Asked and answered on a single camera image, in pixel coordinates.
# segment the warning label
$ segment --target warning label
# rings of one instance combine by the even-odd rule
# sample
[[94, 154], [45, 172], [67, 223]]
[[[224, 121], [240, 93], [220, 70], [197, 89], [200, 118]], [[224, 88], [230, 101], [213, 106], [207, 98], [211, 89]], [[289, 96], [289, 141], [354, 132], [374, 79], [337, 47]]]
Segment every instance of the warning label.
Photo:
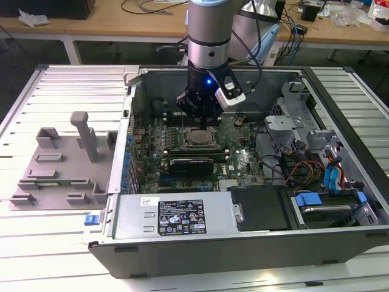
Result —
[[202, 200], [158, 202], [159, 235], [207, 233]]

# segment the wooden table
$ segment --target wooden table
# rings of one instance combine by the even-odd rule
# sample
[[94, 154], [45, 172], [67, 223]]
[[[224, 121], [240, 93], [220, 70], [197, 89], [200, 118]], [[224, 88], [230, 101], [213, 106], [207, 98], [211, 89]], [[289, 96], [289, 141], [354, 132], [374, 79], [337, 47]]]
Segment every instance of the wooden table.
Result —
[[[172, 43], [185, 35], [188, 5], [170, 9], [174, 15], [133, 15], [120, 8], [122, 0], [96, 0], [87, 20], [50, 18], [46, 26], [29, 27], [17, 18], [0, 18], [0, 24], [15, 38], [61, 40], [71, 64], [81, 64], [75, 41], [122, 41]], [[286, 8], [296, 0], [287, 0]], [[149, 3], [149, 9], [160, 9], [168, 4]], [[125, 8], [139, 12], [129, 0]], [[308, 27], [302, 46], [328, 49], [389, 50], [389, 33], [377, 32], [372, 27], [335, 27], [329, 18], [319, 17], [314, 23], [301, 21], [300, 14], [288, 11], [298, 24]], [[0, 37], [7, 35], [0, 31]], [[289, 39], [289, 31], [282, 25], [272, 50], [278, 50]]]

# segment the table leg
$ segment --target table leg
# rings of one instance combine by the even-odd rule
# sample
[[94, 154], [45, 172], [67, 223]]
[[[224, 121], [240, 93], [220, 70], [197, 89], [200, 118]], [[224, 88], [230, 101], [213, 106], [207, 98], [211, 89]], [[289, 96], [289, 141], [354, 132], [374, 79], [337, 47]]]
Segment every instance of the table leg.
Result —
[[266, 59], [263, 62], [263, 66], [266, 67], [272, 67], [274, 66], [275, 59], [277, 59], [278, 51], [282, 48], [283, 42], [282, 41], [275, 41], [266, 56]]
[[10, 48], [8, 47], [8, 44], [5, 42], [5, 39], [0, 38], [0, 50], [3, 52], [9, 50]]
[[332, 61], [332, 60], [335, 58], [335, 55], [336, 55], [337, 52], [338, 52], [338, 49], [332, 49], [332, 50], [329, 52], [329, 54], [328, 54], [328, 56], [327, 56], [327, 59], [328, 59], [329, 61]]
[[65, 45], [65, 49], [67, 52], [67, 56], [69, 57], [69, 61], [71, 65], [82, 65], [80, 53], [78, 52], [78, 47], [75, 40], [71, 38], [65, 38], [62, 40]]

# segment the motherboard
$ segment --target motherboard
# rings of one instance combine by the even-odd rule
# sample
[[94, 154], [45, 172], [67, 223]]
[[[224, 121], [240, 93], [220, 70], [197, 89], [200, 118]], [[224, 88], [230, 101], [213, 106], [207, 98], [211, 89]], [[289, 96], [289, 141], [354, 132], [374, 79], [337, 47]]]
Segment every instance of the motherboard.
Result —
[[[222, 115], [204, 130], [180, 116], [135, 114], [128, 134], [133, 143], [126, 153], [134, 161], [138, 193], [225, 191], [266, 181], [252, 149], [253, 126], [234, 114]], [[130, 185], [122, 182], [122, 192], [131, 193]]]

